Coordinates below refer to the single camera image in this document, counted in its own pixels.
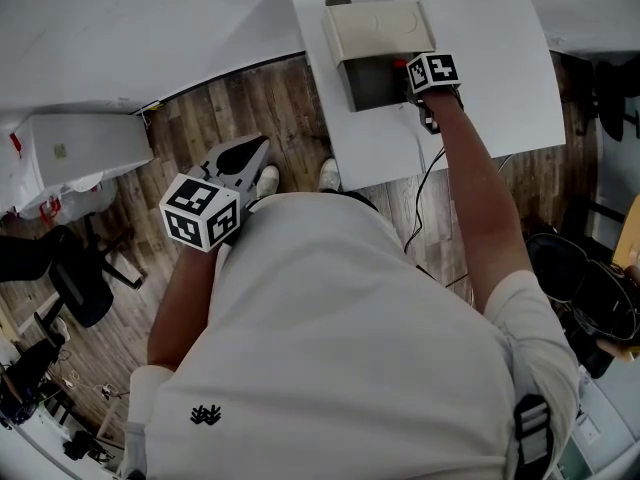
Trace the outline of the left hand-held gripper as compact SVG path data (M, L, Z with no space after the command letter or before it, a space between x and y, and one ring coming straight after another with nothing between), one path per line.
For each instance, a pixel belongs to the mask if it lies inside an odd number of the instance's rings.
M231 243L250 216L269 150L266 136L243 136L217 145L201 167L177 175L159 203L168 236L202 252Z

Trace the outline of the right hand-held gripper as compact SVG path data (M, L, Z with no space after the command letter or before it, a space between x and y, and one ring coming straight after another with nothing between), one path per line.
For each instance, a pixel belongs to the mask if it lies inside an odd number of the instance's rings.
M463 102L459 93L461 84L454 58L448 53L424 52L406 64L407 100L419 111L420 124L431 134L440 132L433 112L422 95L427 91L452 94L460 107Z

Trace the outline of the beige drawer box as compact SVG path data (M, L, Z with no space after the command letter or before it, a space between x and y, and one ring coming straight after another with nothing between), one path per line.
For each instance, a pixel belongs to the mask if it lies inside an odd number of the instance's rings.
M325 7L322 19L333 63L353 112L406 101L407 71L393 68L433 52L422 7L410 1L352 2Z

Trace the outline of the person's left forearm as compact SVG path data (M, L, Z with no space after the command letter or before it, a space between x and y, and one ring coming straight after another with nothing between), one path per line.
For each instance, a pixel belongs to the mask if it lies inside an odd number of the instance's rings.
M218 252L181 251L149 333L148 365L176 371L205 330Z

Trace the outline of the person's right forearm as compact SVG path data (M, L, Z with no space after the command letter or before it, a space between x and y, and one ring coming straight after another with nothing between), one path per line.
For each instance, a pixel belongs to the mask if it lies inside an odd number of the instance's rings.
M531 269L519 214L457 98L450 92L430 90L422 99L441 131L468 276L476 309L482 313L504 278Z

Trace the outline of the white storage box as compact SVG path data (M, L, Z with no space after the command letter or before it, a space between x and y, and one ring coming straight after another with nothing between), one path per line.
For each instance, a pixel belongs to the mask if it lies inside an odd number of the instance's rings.
M0 217L12 214L46 224L68 224L106 210L116 195L117 184L104 179L91 188L76 181L47 187L40 176L30 125L0 136Z

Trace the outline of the person's white left shoe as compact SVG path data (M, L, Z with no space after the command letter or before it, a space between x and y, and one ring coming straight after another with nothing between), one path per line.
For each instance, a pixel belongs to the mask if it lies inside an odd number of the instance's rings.
M256 198L258 200L275 195L280 182L280 172L275 165L266 166L258 179L256 185Z

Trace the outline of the person's white shoe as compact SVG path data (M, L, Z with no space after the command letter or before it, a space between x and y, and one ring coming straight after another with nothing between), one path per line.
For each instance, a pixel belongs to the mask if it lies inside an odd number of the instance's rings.
M341 188L341 177L334 158L327 159L320 169L318 192L338 192Z
M258 179L256 185L256 198L258 200L275 195L280 182L280 172L275 165L266 166Z

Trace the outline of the white table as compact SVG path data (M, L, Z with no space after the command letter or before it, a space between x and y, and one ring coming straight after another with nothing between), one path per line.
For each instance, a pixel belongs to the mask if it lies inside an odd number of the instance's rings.
M409 1L421 4L438 50L452 54L465 111L492 156L564 144L554 67L530 0ZM424 172L440 136L420 125L408 103L352 111L321 24L325 0L292 2L343 186Z

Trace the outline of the person's white right shoe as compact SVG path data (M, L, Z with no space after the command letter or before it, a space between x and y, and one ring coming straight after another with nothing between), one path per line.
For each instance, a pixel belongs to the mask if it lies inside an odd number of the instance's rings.
M320 169L318 192L338 192L341 188L341 177L334 158L327 159Z

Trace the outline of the person's black shorts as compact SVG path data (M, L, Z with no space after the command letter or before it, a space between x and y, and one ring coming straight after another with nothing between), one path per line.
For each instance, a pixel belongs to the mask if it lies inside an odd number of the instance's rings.
M363 196L362 194L355 192L355 191L347 191L347 192L341 192L341 195L345 196L345 197L349 197L352 198L354 200L357 200L363 204L365 204L367 207L373 209L374 211L378 212L378 208L369 200L367 199L365 196Z

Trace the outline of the black office chair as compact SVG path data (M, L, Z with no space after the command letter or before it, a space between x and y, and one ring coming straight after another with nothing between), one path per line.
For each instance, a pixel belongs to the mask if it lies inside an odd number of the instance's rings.
M624 123L628 122L640 140L640 113L626 111L626 100L640 97L640 54L622 65L599 62L594 74L597 110L604 131L621 142Z
M114 300L105 275L134 290L143 284L142 278L129 279L107 260L122 242L134 237L134 230L127 228L101 249L89 216L84 217L84 223L86 242L64 225L54 227L39 239L0 235L0 283L33 281L46 275L58 294L44 316L34 315L46 334L62 308L67 308L84 328L98 323Z

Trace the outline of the person's white shirt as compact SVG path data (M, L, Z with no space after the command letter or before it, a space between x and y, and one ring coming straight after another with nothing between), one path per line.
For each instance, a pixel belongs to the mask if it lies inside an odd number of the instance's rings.
M143 480L513 480L514 410L548 403L559 456L579 372L534 274L478 312L344 195L258 205L175 370L131 377L122 472Z

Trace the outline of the yellow wooden desk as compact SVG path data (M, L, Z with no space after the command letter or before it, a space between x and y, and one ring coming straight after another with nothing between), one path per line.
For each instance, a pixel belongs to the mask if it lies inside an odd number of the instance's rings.
M640 200L634 202L626 216L612 262L622 269L640 268Z

